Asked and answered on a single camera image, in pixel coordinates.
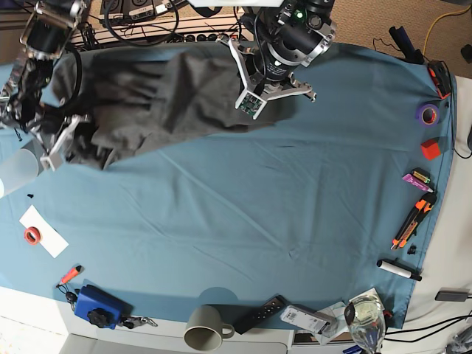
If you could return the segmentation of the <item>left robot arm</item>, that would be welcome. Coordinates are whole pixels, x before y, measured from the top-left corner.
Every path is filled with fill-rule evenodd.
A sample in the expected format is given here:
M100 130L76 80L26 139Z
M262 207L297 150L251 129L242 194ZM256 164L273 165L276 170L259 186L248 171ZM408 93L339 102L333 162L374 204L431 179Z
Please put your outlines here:
M336 37L333 1L284 1L277 9L260 9L241 17L254 44L221 35L237 64L240 93L235 108L256 119L268 102L303 95L316 100L312 85L294 71L323 55Z

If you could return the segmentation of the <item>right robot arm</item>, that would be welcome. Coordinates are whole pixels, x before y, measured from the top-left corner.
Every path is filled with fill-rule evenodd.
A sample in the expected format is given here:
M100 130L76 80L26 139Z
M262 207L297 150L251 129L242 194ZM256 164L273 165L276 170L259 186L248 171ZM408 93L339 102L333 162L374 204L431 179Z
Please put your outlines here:
M74 114L83 77L79 52L70 44L72 34L89 13L89 1L37 1L20 37L24 48L1 89L1 126L31 134L43 149L41 164L56 169L61 153L71 144L78 125L89 116ZM76 62L75 85L70 98L58 107L41 102L64 51Z

